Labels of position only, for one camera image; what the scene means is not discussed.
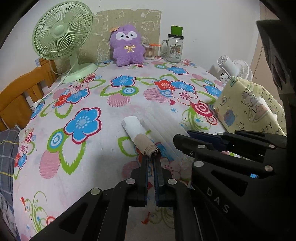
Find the yellow cloth bag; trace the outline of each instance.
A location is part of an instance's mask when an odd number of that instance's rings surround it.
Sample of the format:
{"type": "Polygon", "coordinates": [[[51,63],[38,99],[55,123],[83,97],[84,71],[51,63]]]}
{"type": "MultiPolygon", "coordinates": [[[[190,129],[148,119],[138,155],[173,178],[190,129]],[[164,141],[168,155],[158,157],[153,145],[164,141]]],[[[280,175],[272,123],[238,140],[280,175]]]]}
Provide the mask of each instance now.
{"type": "Polygon", "coordinates": [[[232,77],[216,100],[214,110],[230,133],[244,130],[287,134],[284,108],[263,86],[248,80],[232,77]],[[270,110],[258,99],[260,96],[270,110]]]}

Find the plush toy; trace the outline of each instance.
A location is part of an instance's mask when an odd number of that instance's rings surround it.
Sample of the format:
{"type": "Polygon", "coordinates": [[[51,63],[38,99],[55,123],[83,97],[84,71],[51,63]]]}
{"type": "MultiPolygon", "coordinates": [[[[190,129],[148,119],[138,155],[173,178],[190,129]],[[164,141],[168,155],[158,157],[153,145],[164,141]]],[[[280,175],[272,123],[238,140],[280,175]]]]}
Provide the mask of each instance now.
{"type": "Polygon", "coordinates": [[[141,45],[141,35],[134,26],[125,25],[114,31],[110,46],[114,48],[113,58],[117,66],[144,63],[145,48],[141,45]]]}

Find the white handheld fan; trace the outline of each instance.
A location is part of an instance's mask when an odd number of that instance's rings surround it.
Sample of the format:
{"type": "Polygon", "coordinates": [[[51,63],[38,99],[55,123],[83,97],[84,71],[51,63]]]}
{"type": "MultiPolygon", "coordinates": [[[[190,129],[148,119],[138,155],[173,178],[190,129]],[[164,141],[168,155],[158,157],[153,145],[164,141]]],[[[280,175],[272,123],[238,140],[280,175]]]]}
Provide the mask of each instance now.
{"type": "Polygon", "coordinates": [[[93,23],[91,10],[77,1],[62,2],[38,21],[32,43],[36,53],[44,59],[69,57],[71,71],[62,76],[61,83],[79,80],[93,73],[93,63],[78,64],[77,51],[88,38],[93,23]]]}
{"type": "Polygon", "coordinates": [[[223,55],[217,60],[217,63],[228,77],[235,76],[249,81],[253,79],[252,70],[243,60],[236,59],[232,61],[228,56],[223,55]]]}

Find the black device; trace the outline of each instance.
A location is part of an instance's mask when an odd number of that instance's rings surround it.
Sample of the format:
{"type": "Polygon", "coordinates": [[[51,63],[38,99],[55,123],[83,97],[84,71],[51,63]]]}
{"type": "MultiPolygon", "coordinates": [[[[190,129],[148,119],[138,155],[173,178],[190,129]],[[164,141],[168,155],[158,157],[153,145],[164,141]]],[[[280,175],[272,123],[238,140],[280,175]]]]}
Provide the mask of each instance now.
{"type": "Polygon", "coordinates": [[[143,158],[131,178],[92,189],[31,240],[124,240],[128,209],[147,203],[148,162],[155,198],[173,207],[177,241],[294,240],[296,28],[289,1],[262,1],[283,20],[257,22],[266,60],[284,104],[287,137],[250,131],[209,135],[189,131],[174,144],[195,158],[189,189],[162,169],[160,154],[143,158]],[[220,153],[222,150],[246,159],[220,153]]]}

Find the orange wooden furniture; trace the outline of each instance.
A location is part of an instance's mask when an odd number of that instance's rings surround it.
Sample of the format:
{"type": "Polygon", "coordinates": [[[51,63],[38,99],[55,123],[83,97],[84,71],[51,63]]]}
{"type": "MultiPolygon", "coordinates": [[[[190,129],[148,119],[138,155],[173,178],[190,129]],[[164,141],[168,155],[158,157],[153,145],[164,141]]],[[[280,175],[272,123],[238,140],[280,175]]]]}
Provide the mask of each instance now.
{"type": "Polygon", "coordinates": [[[49,65],[51,62],[56,72],[54,61],[49,62],[42,58],[39,60],[41,67],[18,77],[0,93],[0,131],[6,130],[6,125],[13,128],[17,124],[20,128],[25,128],[29,123],[32,110],[24,93],[27,92],[32,101],[36,102],[44,96],[40,82],[44,80],[49,88],[57,79],[57,75],[51,71],[49,65]]]}

